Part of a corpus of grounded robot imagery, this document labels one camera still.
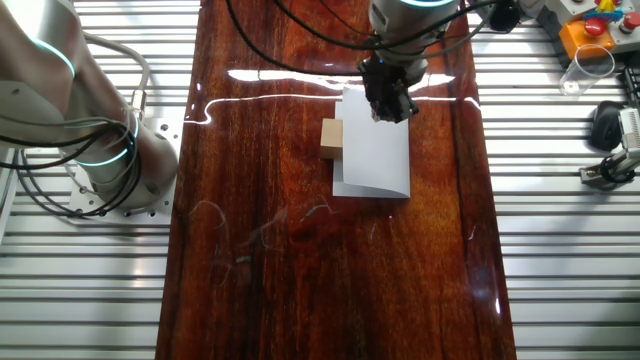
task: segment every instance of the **metal slatted platform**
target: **metal slatted platform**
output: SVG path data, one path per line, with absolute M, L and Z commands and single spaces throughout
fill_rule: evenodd
M 169 131 L 182 126 L 199 1 L 75 5 L 87 31 L 149 59 L 147 114 Z M 91 50 L 130 94 L 140 75 L 133 60 Z M 599 194 L 578 178 L 603 156 L 585 145 L 587 117 L 602 100 L 622 101 L 620 84 L 560 95 L 563 70 L 535 22 L 480 34 L 473 51 L 518 358 L 640 359 L 640 182 Z M 29 153 L 32 162 L 55 156 Z M 63 168 L 38 180 L 69 201 Z M 168 231 L 78 229 L 18 187 L 0 246 L 0 359 L 152 359 Z

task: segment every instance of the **wood grain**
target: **wood grain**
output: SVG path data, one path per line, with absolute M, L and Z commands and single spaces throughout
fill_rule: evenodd
M 368 1 L 327 2 L 368 29 Z M 233 3 L 288 64 L 353 70 L 368 56 L 320 42 L 268 1 Z M 317 1 L 285 4 L 363 40 Z M 449 34 L 467 32 L 463 18 Z M 270 67 L 223 1 L 202 2 L 157 359 L 515 359 L 470 47 L 429 73 L 434 84 L 412 93 L 411 199 L 334 198 L 319 144 L 336 81 Z

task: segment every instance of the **black cable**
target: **black cable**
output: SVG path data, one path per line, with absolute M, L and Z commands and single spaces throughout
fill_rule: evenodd
M 472 4 L 464 9 L 461 9 L 459 11 L 456 11 L 455 13 L 443 18 L 442 20 L 431 24 L 429 26 L 427 26 L 426 28 L 420 30 L 419 32 L 410 35 L 404 39 L 400 39 L 397 41 L 393 41 L 393 42 L 389 42 L 389 43 L 385 43 L 385 44 L 376 44 L 376 45 L 358 45 L 358 44 L 351 44 L 351 43 L 346 43 L 340 40 L 336 40 L 333 38 L 330 38 L 320 32 L 318 32 L 317 30 L 313 29 L 312 27 L 310 27 L 309 25 L 307 25 L 304 21 L 300 20 L 298 17 L 296 17 L 291 11 L 289 11 L 289 9 L 287 9 L 280 0 L 271 0 L 274 4 L 276 4 L 276 6 L 278 6 L 278 8 L 280 8 L 280 10 L 282 12 L 284 12 L 291 20 L 293 20 L 294 22 L 296 22 L 298 25 L 302 26 L 305 30 L 307 30 L 308 32 L 310 32 L 311 34 L 315 35 L 316 37 L 330 43 L 333 45 L 337 45 L 337 46 L 342 46 L 351 50 L 366 50 L 366 51 L 372 51 L 372 50 L 384 50 L 384 49 L 390 49 L 396 46 L 400 46 L 400 45 L 404 45 L 406 43 L 408 43 L 409 41 L 413 41 L 415 39 L 418 39 L 420 37 L 422 37 L 425 34 L 430 33 L 431 31 L 434 31 L 438 28 L 440 28 L 441 26 L 455 20 L 456 18 L 470 12 L 473 11 L 475 9 L 478 8 L 482 8 L 488 5 L 492 5 L 492 4 L 496 4 L 498 3 L 500 0 L 487 0 L 487 1 L 483 1 L 483 2 L 478 2 L 476 4 Z
M 0 162 L 0 168 L 12 169 L 12 170 L 41 170 L 41 169 L 47 169 L 47 168 L 50 168 L 50 167 L 62 165 L 64 163 L 67 163 L 67 162 L 77 158 L 78 156 L 82 155 L 91 145 L 93 145 L 96 141 L 98 141 L 99 138 L 100 138 L 100 136 L 97 136 L 97 137 L 87 141 L 87 143 L 84 144 L 76 152 L 74 152 L 71 155 L 69 155 L 67 157 L 64 157 L 64 158 L 62 158 L 60 160 L 54 161 L 54 162 L 50 162 L 50 163 L 46 163 L 46 164 L 40 164 L 40 165 L 16 165 L 16 164 L 8 164 L 8 163 Z
M 617 180 L 616 178 L 614 178 L 613 175 L 611 175 L 611 173 L 609 172 L 608 167 L 611 158 L 611 156 L 608 156 L 602 159 L 602 162 L 600 163 L 600 175 L 602 175 L 605 180 L 614 184 L 626 184 L 629 181 L 633 180 L 634 177 L 636 177 L 636 172 L 631 170 L 625 174 L 625 177 L 622 180 Z
M 33 146 L 33 147 L 42 147 L 42 148 L 57 148 L 57 147 L 66 147 L 66 146 L 79 144 L 79 143 L 81 143 L 83 141 L 92 139 L 92 138 L 98 136 L 99 134 L 104 133 L 104 132 L 106 132 L 108 130 L 110 130 L 110 129 L 107 128 L 107 129 L 98 130 L 98 131 L 95 131 L 95 132 L 93 132 L 91 134 L 79 137 L 77 139 L 69 140 L 69 141 L 62 141 L 62 142 L 45 143 L 45 142 L 26 141 L 26 140 L 14 139 L 14 138 L 10 138 L 10 137 L 7 137 L 7 136 L 2 136 L 2 135 L 0 135 L 0 141 L 4 141 L 4 142 L 9 143 L 9 144 L 20 145 L 20 146 Z
M 293 66 L 289 66 L 287 64 L 279 62 L 278 60 L 270 58 L 265 53 L 260 51 L 260 49 L 258 49 L 251 42 L 251 40 L 249 39 L 247 34 L 244 32 L 244 30 L 242 29 L 242 26 L 240 25 L 240 22 L 238 21 L 238 18 L 236 17 L 236 13 L 233 11 L 233 6 L 231 5 L 231 0 L 226 0 L 226 3 L 227 3 L 227 10 L 229 11 L 229 16 L 231 17 L 231 21 L 233 22 L 233 26 L 236 28 L 236 31 L 238 31 L 238 34 L 240 35 L 242 40 L 245 42 L 245 44 L 247 44 L 247 46 L 254 53 L 258 54 L 258 56 L 260 56 L 264 61 L 266 61 L 266 62 L 268 62 L 268 63 L 270 63 L 272 65 L 275 65 L 277 67 L 280 67 L 282 69 L 293 71 L 293 72 L 299 72 L 299 73 L 302 73 L 302 74 L 320 75 L 320 76 L 360 76 L 361 75 L 359 71 L 325 72 L 325 71 L 305 70 L 305 69 L 300 69 L 300 68 L 295 68 Z
M 336 20 L 340 21 L 344 26 L 346 26 L 346 27 L 348 27 L 349 29 L 351 29 L 351 31 L 353 31 L 353 32 L 355 32 L 355 33 L 358 33 L 358 34 L 360 34 L 360 35 L 375 36 L 375 33 L 373 33 L 373 32 L 368 33 L 368 32 L 364 32 L 364 31 L 360 31 L 360 30 L 358 30 L 358 29 L 354 28 L 353 26 L 349 25 L 349 23 L 348 23 L 348 22 L 346 22 L 344 19 L 342 19 L 338 14 L 336 14 L 336 12 L 335 12 L 335 11 L 333 11 L 333 10 L 329 7 L 329 5 L 327 5 L 327 3 L 326 3 L 326 2 L 324 2 L 324 0 L 318 0 L 318 1 L 320 1 L 320 4 L 322 4 L 322 6 L 324 6 L 324 8 L 325 8 L 325 9 L 327 9 L 327 11 L 328 11 L 328 12 L 330 12 L 330 13 L 331 13 L 331 15 L 333 15 L 333 17 L 334 17 L 334 18 L 336 18 Z
M 129 136 L 129 141 L 127 141 L 127 144 L 125 144 L 125 146 L 127 146 L 127 150 L 129 150 L 132 154 L 133 152 L 137 151 L 137 146 L 135 143 L 135 138 L 133 138 L 133 136 Z M 24 154 L 24 151 L 20 151 L 21 155 L 22 155 L 22 161 L 24 165 L 28 165 L 27 163 L 27 158 Z M 17 153 L 14 156 L 14 163 L 17 163 Z M 140 177 L 142 174 L 142 166 L 141 166 L 141 162 L 140 162 L 140 157 L 139 156 L 133 156 L 132 155 L 132 160 L 136 159 L 136 164 L 134 166 L 131 167 L 131 169 L 129 169 L 129 173 L 131 174 L 131 172 L 134 171 L 134 169 L 137 170 L 135 178 L 133 178 L 133 183 L 132 182 L 132 177 L 130 176 L 127 181 L 125 181 L 123 183 L 123 186 L 120 187 L 118 189 L 118 191 L 116 192 L 116 194 L 109 199 L 108 201 L 106 201 L 103 205 L 99 206 L 98 208 L 89 211 L 89 212 L 77 212 L 74 211 L 72 209 L 69 209 L 63 205 L 61 205 L 60 203 L 56 202 L 55 200 L 53 200 L 51 197 L 49 197 L 48 195 L 46 195 L 44 193 L 44 191 L 42 191 L 42 188 L 40 188 L 40 186 L 38 185 L 38 183 L 36 182 L 35 178 L 33 177 L 33 174 L 31 173 L 30 170 L 26 170 L 27 176 L 29 177 L 31 183 L 33 184 L 33 186 L 36 188 L 36 191 L 38 192 L 38 194 L 40 196 L 43 196 L 45 199 L 47 199 L 51 204 L 53 204 L 54 206 L 56 206 L 57 208 L 63 210 L 63 211 L 57 211 L 54 210 L 50 207 L 48 207 L 47 205 L 45 205 L 44 203 L 42 203 L 40 200 L 38 200 L 38 198 L 36 197 L 35 194 L 33 194 L 29 188 L 27 187 L 27 184 L 24 181 L 24 177 L 22 176 L 21 172 L 18 171 L 18 180 L 20 180 L 20 183 L 22 184 L 22 187 L 25 189 L 25 192 L 27 193 L 27 195 L 29 195 L 29 197 L 36 203 L 38 204 L 41 208 L 43 208 L 44 210 L 54 214 L 54 215 L 58 215 L 58 216 L 69 216 L 69 217 L 78 217 L 78 218 L 85 218 L 87 216 L 96 216 L 96 215 L 103 215 L 108 213 L 109 211 L 112 211 L 113 209 L 117 208 L 118 206 L 120 206 L 130 195 L 131 193 L 133 193 L 133 191 L 135 190 L 135 188 L 137 187 L 139 181 L 140 181 Z M 128 192 L 121 197 L 121 195 L 124 193 L 124 191 L 129 188 Z
M 127 127 L 124 124 L 121 123 L 117 123 L 115 124 L 115 128 L 123 128 L 124 131 L 128 131 Z M 104 135 L 106 135 L 110 130 L 114 130 L 113 127 L 111 128 L 107 128 L 107 129 L 103 129 L 100 131 L 96 131 L 95 133 L 90 134 L 90 136 L 92 136 L 89 141 L 87 141 L 82 147 L 80 147 L 80 149 L 78 149 L 77 151 L 75 151 L 74 153 L 72 153 L 71 155 L 64 157 L 60 160 L 54 161 L 54 162 L 50 162 L 50 163 L 46 163 L 46 164 L 40 164 L 40 165 L 17 165 L 17 164 L 9 164 L 9 163 L 4 163 L 4 162 L 0 162 L 0 168 L 5 168 L 5 169 L 12 169 L 12 170 L 40 170 L 40 169 L 47 169 L 50 167 L 54 167 L 54 166 L 58 166 L 58 165 L 62 165 L 64 163 L 67 163 L 75 158 L 77 158 L 78 156 L 82 155 L 91 145 L 93 145 L 96 141 L 98 141 L 101 137 L 103 137 Z M 76 140 L 71 140 L 68 142 L 64 142 L 64 143 L 56 143 L 56 144 L 67 144 L 67 143 L 79 143 L 81 142 L 80 139 L 85 139 L 87 138 L 87 136 L 83 136 L 82 138 L 78 138 Z M 39 146 L 37 143 L 33 143 L 35 145 L 27 145 L 27 146 Z
M 457 39 L 457 38 L 461 38 L 461 37 L 465 37 L 465 36 L 467 36 L 467 35 L 451 35 L 451 36 L 443 36 L 442 38 L 440 38 L 440 39 L 436 39 L 434 42 L 432 42 L 431 44 L 427 45 L 427 47 L 432 46 L 432 45 L 435 45 L 435 44 L 437 44 L 437 43 L 440 43 L 440 45 L 442 46 L 442 48 L 443 48 L 443 49 L 445 49 L 445 44 L 444 44 L 445 40 Z M 422 53 L 424 52 L 424 49 L 423 49 L 423 50 L 420 50 L 420 51 L 418 51 L 418 52 L 416 52 L 416 53 L 410 53 L 410 54 L 400 53 L 400 52 L 397 52 L 397 51 L 394 51 L 394 50 L 391 50 L 391 49 L 387 49 L 386 51 L 388 51 L 388 52 L 390 52 L 390 53 L 392 53 L 392 54 L 396 54 L 396 55 L 405 55 L 405 56 L 406 56 L 406 55 L 414 55 L 414 56 L 420 56 L 420 54 L 422 54 Z

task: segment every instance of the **small wooden block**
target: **small wooden block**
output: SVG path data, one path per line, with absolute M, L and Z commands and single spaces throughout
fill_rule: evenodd
M 320 158 L 342 159 L 342 120 L 322 120 Z

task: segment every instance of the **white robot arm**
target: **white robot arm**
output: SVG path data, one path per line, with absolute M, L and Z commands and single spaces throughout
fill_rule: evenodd
M 116 194 L 127 195 L 118 199 L 127 209 L 144 207 L 170 188 L 176 154 L 142 123 L 148 73 L 130 106 L 100 70 L 86 41 L 110 44 L 83 34 L 68 0 L 0 0 L 0 33 L 0 146 L 88 138 L 60 150 L 69 156 L 86 148 L 75 160 L 93 191 L 112 203 Z M 139 165 L 133 164 L 136 158 Z M 124 176 L 128 172 L 138 173 L 135 186 L 131 176 Z M 131 189 L 122 192 L 127 183 Z

